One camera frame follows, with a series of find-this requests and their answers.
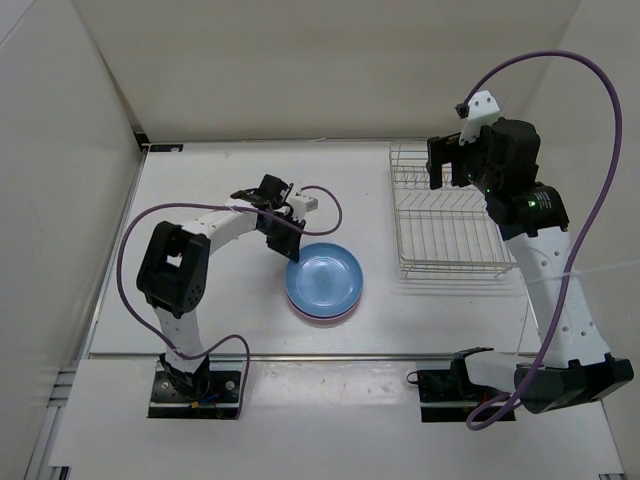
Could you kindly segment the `blue plastic plate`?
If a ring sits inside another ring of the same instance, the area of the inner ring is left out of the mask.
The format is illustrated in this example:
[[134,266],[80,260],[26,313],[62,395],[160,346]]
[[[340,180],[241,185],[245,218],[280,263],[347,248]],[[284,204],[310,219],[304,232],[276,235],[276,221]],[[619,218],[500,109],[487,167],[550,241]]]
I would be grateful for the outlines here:
[[357,258],[346,248],[316,242],[300,250],[298,263],[286,266],[287,298],[298,308],[318,316],[337,315],[359,303],[364,274]]

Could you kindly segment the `pink plastic plate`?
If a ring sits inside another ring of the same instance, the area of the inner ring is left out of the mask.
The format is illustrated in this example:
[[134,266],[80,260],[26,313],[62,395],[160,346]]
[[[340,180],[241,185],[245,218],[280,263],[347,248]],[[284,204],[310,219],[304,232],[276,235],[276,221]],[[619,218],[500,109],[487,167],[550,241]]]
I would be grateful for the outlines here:
[[330,324],[330,323],[336,323],[336,322],[341,322],[343,320],[346,320],[349,316],[351,316],[357,310],[358,306],[359,304],[356,303],[348,310],[341,312],[337,315],[318,316],[318,315],[313,315],[309,312],[305,312],[300,308],[298,308],[293,303],[289,303],[289,307],[291,308],[291,311],[294,312],[302,320],[312,322],[312,323],[320,323],[320,324]]

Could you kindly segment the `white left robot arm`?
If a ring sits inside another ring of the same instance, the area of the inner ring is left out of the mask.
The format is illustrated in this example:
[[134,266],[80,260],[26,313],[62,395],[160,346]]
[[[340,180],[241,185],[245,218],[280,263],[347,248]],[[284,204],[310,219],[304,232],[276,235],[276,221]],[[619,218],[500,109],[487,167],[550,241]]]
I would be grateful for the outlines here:
[[209,257],[240,236],[259,231],[271,250],[297,261],[305,215],[317,208],[315,198],[267,174],[259,187],[233,193],[220,213],[183,224],[163,221],[155,227],[136,286],[169,341],[161,364],[180,395],[193,401],[210,390],[209,358],[196,316],[205,293]]

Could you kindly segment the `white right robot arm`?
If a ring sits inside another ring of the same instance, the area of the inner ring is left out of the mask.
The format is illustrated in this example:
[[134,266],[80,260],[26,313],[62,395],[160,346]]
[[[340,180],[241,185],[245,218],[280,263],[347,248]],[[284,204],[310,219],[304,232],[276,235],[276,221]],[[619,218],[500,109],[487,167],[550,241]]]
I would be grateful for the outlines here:
[[518,393],[529,412],[598,401],[634,378],[632,364],[616,358],[601,337],[569,260],[575,243],[558,191],[538,181],[540,137],[520,120],[498,118],[466,141],[460,134],[427,141],[429,186],[474,186],[525,281],[541,341],[541,360],[475,348],[456,354],[449,387],[470,400],[484,387]]

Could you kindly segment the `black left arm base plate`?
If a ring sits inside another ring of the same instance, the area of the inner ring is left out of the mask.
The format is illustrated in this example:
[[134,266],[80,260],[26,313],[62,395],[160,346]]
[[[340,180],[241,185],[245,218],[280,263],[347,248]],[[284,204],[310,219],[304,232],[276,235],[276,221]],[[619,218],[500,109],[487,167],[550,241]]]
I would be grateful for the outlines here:
[[147,407],[149,419],[238,420],[244,406],[245,362],[209,362],[209,373],[194,391],[158,364]]

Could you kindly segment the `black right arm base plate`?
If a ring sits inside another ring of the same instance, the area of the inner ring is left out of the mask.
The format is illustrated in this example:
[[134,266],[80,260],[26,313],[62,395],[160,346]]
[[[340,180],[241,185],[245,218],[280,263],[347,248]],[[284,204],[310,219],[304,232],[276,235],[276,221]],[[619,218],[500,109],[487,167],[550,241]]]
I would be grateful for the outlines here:
[[418,389],[422,423],[462,423],[469,414],[499,395],[490,387],[471,386],[461,390],[449,370],[414,370],[406,381]]

